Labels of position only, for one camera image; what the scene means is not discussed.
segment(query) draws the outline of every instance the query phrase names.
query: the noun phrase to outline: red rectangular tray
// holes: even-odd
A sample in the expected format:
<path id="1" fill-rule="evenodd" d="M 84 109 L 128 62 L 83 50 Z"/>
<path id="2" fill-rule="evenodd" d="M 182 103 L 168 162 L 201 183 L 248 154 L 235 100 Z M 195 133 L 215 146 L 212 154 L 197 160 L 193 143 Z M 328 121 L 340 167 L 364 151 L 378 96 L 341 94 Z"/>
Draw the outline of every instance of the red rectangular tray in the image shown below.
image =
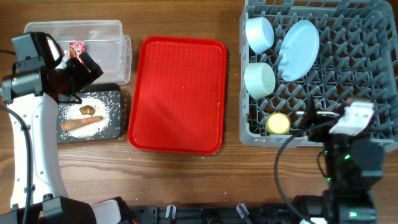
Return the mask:
<path id="1" fill-rule="evenodd" d="M 226 47 L 154 36 L 141 47 L 127 138 L 138 149 L 214 154 L 223 140 Z"/>

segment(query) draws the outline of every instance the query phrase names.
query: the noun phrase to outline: yellow round object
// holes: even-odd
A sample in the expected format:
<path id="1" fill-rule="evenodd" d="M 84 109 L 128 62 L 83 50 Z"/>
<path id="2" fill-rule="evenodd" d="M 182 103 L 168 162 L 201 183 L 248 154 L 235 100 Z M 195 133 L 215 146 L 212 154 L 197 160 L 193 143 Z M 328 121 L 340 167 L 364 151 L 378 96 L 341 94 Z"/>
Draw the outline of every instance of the yellow round object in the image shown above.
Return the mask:
<path id="1" fill-rule="evenodd" d="M 285 114 L 273 113 L 268 117 L 266 129 L 269 134 L 287 134 L 290 129 L 290 120 Z"/>

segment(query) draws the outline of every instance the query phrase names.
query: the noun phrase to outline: orange carrot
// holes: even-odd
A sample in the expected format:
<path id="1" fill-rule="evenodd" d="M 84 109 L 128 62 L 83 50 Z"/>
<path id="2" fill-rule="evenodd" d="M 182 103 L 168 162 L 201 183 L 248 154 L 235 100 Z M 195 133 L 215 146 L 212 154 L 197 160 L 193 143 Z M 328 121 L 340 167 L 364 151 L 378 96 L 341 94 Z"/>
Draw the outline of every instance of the orange carrot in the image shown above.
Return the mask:
<path id="1" fill-rule="evenodd" d="M 83 126 L 101 121 L 102 119 L 104 119 L 102 116 L 94 116 L 94 117 L 90 117 L 90 118 L 65 121 L 61 124 L 61 129 L 62 129 L 62 131 L 68 132 L 68 131 L 78 129 Z"/>

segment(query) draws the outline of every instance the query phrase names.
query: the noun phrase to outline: gray dish rack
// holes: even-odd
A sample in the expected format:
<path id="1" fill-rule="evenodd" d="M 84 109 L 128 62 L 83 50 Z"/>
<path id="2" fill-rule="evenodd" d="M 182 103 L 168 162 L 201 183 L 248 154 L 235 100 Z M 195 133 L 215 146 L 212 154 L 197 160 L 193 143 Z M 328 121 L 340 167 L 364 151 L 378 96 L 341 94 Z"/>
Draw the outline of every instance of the gray dish rack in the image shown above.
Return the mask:
<path id="1" fill-rule="evenodd" d="M 254 53 L 247 42 L 245 23 L 250 18 L 267 18 L 275 34 L 274 45 L 263 54 Z M 320 49 L 311 70 L 301 79 L 287 82 L 278 71 L 282 40 L 298 21 L 308 20 L 319 30 Z M 386 151 L 398 148 L 398 37 L 391 5 L 381 0 L 246 0 L 239 20 L 241 92 L 239 95 L 239 137 L 250 146 L 280 147 L 299 131 L 296 111 L 305 109 L 312 95 L 322 111 L 337 109 L 349 96 L 373 101 L 374 124 L 369 138 Z M 273 94 L 254 100 L 244 83 L 249 63 L 266 62 L 273 69 Z M 273 112 L 288 115 L 288 135 L 267 133 L 265 123 Z M 295 138 L 288 147 L 322 146 L 306 136 Z"/>

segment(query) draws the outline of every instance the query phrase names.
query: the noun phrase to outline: wooden surface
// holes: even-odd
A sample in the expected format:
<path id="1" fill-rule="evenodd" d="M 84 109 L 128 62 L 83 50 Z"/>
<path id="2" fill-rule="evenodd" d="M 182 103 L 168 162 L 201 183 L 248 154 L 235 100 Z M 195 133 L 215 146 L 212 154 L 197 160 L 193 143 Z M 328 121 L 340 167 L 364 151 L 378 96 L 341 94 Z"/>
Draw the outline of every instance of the wooden surface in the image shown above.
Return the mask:
<path id="1" fill-rule="evenodd" d="M 218 39 L 229 51 L 224 141 L 213 156 L 142 152 L 124 134 L 115 141 L 59 145 L 62 177 L 69 196 L 95 203 L 122 196 L 130 205 L 260 205 L 280 202 L 274 183 L 276 148 L 247 147 L 239 140 L 239 17 L 244 1 L 132 1 L 0 4 L 0 48 L 12 50 L 11 37 L 31 21 L 119 19 L 133 43 L 131 81 L 123 87 L 130 106 L 141 42 L 150 35 Z M 11 73 L 15 58 L 0 55 L 0 74 Z M 290 197 L 320 195 L 326 188 L 316 155 L 319 148 L 285 152 L 281 182 Z M 385 177 L 374 197 L 381 223 L 398 220 L 398 151 L 386 156 Z M 11 123 L 0 114 L 0 213 L 9 211 L 14 182 Z"/>

